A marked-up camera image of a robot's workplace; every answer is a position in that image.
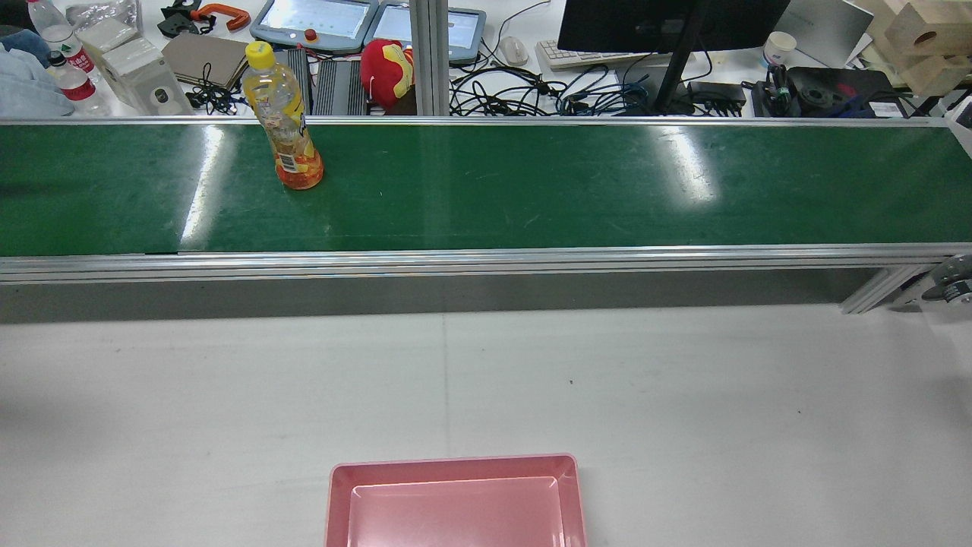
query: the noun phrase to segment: plush toy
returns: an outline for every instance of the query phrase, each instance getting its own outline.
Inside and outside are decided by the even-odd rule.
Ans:
[[[362,86],[371,100],[389,110],[415,83],[411,48],[397,40],[373,40],[362,52]]]

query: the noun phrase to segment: keyboard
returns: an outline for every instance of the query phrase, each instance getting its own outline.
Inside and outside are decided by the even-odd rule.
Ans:
[[[597,54],[593,52],[568,52],[557,49],[556,40],[541,40],[537,42],[537,57],[546,61],[551,70],[568,70],[571,68],[590,66],[592,64],[609,64],[620,62],[635,62],[647,54]],[[652,55],[645,60],[667,63],[671,54]]]

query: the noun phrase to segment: laptop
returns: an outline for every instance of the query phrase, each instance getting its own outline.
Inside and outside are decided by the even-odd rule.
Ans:
[[[792,0],[776,30],[796,49],[831,68],[844,68],[874,16],[846,0]]]

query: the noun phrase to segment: plastic tray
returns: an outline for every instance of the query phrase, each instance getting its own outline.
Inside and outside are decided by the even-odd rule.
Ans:
[[[570,455],[341,464],[326,547],[586,547]]]

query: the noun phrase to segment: computer mouse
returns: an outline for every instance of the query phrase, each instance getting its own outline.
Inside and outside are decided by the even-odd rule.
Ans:
[[[503,52],[506,64],[512,66],[523,66],[530,60],[527,47],[523,45],[523,42],[520,42],[519,38],[514,36],[507,36],[500,40],[500,51]]]

